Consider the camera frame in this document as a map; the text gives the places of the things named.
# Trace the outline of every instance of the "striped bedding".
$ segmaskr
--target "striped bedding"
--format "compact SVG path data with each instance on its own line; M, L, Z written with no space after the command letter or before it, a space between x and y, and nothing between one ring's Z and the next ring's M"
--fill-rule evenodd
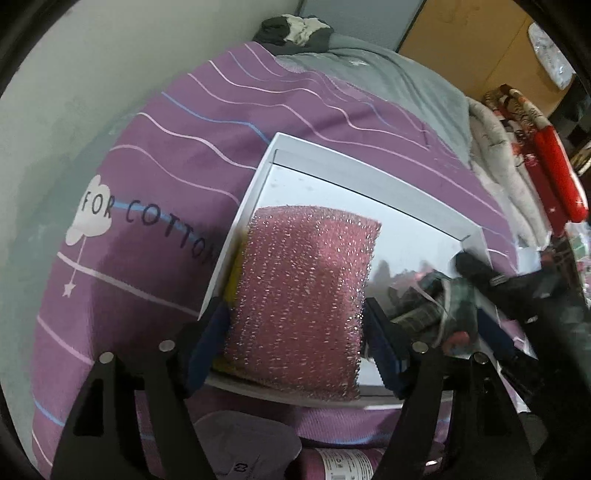
M355 157L447 203L482 225L495 267L515 271L499 206L428 125L345 82L290 72L258 44L227 51L155 95L88 187L80 185L35 331L32 443L44 476L100 353L153 349L197 320L232 219L276 132ZM145 402L138 402L154 466ZM194 419L203 414L198 404L188 403ZM306 437L313 434L301 421L303 410L310 411L277 415ZM327 440L337 438L355 440Z

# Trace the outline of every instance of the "white wall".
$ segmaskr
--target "white wall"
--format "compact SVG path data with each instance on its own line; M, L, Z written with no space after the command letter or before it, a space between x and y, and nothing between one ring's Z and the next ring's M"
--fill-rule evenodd
M18 228L118 113L297 0L81 0L0 98L0 267Z

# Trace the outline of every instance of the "bed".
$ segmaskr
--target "bed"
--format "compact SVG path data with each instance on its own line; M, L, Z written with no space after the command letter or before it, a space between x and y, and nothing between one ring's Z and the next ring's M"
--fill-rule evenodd
M69 408L101 352L141 352L196 319L256 158L277 131L447 203L482 226L495 268L514 273L505 215L467 167L468 117L465 96L439 75L334 34L326 54L275 58L255 43L233 48L109 125L23 227L0 280L2 331L12 345L1 356L2 385L41 473L48 477ZM85 223L87 208L101 222ZM115 316L121 321L103 322ZM139 318L141 325L130 321ZM237 401L216 389L203 395L189 401L192 418ZM303 438L341 445L383 445L398 414L355 414L347 422L356 427L342 436L317 427L323 418L342 422L339 410L239 401Z

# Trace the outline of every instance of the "red fabric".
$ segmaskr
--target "red fabric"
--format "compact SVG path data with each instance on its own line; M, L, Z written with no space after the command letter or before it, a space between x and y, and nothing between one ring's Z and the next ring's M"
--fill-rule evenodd
M554 127L549 125L536 132L534 143L569 219L576 223L583 222L589 215L587 196Z

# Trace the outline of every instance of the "purple blanket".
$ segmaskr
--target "purple blanket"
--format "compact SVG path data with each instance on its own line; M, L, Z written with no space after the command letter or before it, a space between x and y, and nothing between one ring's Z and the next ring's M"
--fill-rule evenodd
M104 351L154 349L197 320L230 224L276 132L355 157L442 200L483 226L497 269L515 271L500 208L429 126L321 73L289 72L258 44L234 48L152 98L82 192L37 317L32 441L45 476L93 361ZM189 401L194 419L203 414L193 407L199 403ZM318 412L281 408L291 412L286 423L314 440L377 434L323 436L302 421ZM143 407L139 414L152 452Z

